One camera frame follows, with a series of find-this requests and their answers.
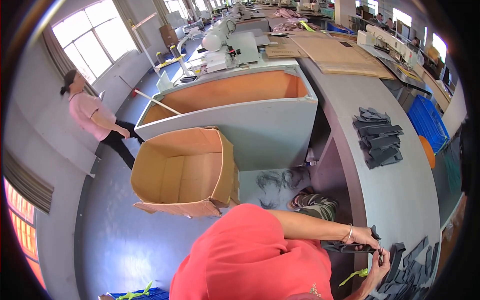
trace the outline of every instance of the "broom handle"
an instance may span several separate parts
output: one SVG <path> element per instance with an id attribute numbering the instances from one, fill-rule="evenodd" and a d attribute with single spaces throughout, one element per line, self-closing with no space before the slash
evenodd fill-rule
<path id="1" fill-rule="evenodd" d="M 136 92 L 137 94 L 140 94 L 140 95 L 144 96 L 144 97 L 147 98 L 147 99 L 152 100 L 153 102 L 157 103 L 157 104 L 160 105 L 161 107 L 164 107 L 164 108 L 168 109 L 169 111 L 173 112 L 174 114 L 181 115 L 181 113 L 179 113 L 178 111 L 174 110 L 173 108 L 168 107 L 168 106 L 166 106 L 165 104 L 161 103 L 160 101 L 157 101 L 157 100 L 155 100 L 155 99 L 153 99 L 153 98 L 145 95 L 144 93 L 140 92 L 139 90 L 134 90 L 134 92 Z"/>

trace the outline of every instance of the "black pants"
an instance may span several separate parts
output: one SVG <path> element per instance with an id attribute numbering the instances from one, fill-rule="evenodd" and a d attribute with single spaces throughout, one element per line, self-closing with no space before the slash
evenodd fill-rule
<path id="1" fill-rule="evenodd" d="M 132 123 L 116 121 L 115 124 L 127 129 L 130 132 L 130 137 L 136 137 L 140 144 L 145 142 L 135 131 L 133 131 L 135 125 L 133 125 Z M 125 144 L 123 143 L 122 139 L 124 138 L 125 137 L 123 135 L 112 130 L 110 131 L 110 134 L 103 141 L 101 141 L 101 143 L 109 145 L 113 150 L 117 151 L 117 153 L 120 154 L 121 158 L 123 158 L 123 161 L 131 170 L 133 168 L 135 158 L 130 153 L 127 146 L 125 146 Z"/>

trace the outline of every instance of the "blue floor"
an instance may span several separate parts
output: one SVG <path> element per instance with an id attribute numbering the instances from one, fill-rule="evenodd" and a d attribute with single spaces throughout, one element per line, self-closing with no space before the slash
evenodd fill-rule
<path id="1" fill-rule="evenodd" d="M 201 40 L 187 42 L 192 53 Z M 162 70 L 169 78 L 180 68 L 178 63 Z M 158 92 L 156 74 L 146 74 L 137 87 L 147 95 Z M 148 99 L 137 95 L 125 100 L 117 112 L 119 120 L 136 123 Z M 125 141 L 135 156 L 140 145 Z M 170 281 L 193 242 L 217 218 L 188 219 L 167 213 L 148 214 L 132 207 L 139 201 L 130 185 L 131 171 L 109 147 L 101 152 L 95 179 L 83 213 L 82 266 L 88 300 L 106 292 L 143 289 L 150 280 L 153 287 L 169 290 Z"/>

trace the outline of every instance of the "orange seat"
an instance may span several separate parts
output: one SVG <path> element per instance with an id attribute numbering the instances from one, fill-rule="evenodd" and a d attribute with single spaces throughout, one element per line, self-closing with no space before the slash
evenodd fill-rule
<path id="1" fill-rule="evenodd" d="M 420 139 L 421 145 L 423 146 L 423 150 L 425 151 L 425 154 L 427 155 L 427 159 L 428 159 L 428 163 L 430 164 L 430 168 L 433 169 L 435 167 L 435 153 L 433 153 L 432 146 L 430 146 L 430 143 L 423 136 L 419 135 L 419 139 Z"/>

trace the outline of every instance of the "window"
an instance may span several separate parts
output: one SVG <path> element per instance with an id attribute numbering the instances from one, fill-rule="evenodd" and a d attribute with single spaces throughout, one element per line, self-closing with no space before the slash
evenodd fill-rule
<path id="1" fill-rule="evenodd" d="M 399 19 L 402 21 L 405 25 L 412 27 L 412 17 L 407 15 L 406 13 L 399 11 L 398 9 L 394 8 L 393 9 L 393 21 L 396 21 Z"/>
<path id="2" fill-rule="evenodd" d="M 182 0 L 164 0 L 169 12 L 180 12 L 180 16 L 184 19 L 187 18 L 187 9 Z"/>
<path id="3" fill-rule="evenodd" d="M 111 0 L 86 7 L 53 27 L 74 65 L 92 84 L 135 44 Z"/>
<path id="4" fill-rule="evenodd" d="M 203 2 L 203 0 L 195 0 L 195 3 L 197 4 L 197 7 L 198 7 L 198 9 L 199 9 L 201 12 L 207 10 L 207 8 L 205 7 L 205 3 Z"/>
<path id="5" fill-rule="evenodd" d="M 435 33 L 433 34 L 432 46 L 434 46 L 435 49 L 438 50 L 442 61 L 445 62 L 445 57 L 447 56 L 447 45 Z"/>
<path id="6" fill-rule="evenodd" d="M 423 36 L 423 46 L 427 44 L 427 26 L 425 26 L 425 34 Z"/>
<path id="7" fill-rule="evenodd" d="M 378 1 L 367 0 L 367 5 L 375 11 L 375 16 L 378 15 Z"/>
<path id="8" fill-rule="evenodd" d="M 36 253 L 36 230 L 35 213 L 36 209 L 27 202 L 20 194 L 4 179 L 5 194 L 9 205 L 9 213 L 12 217 L 13 229 L 17 234 L 18 241 L 40 284 L 45 288 L 38 255 Z"/>

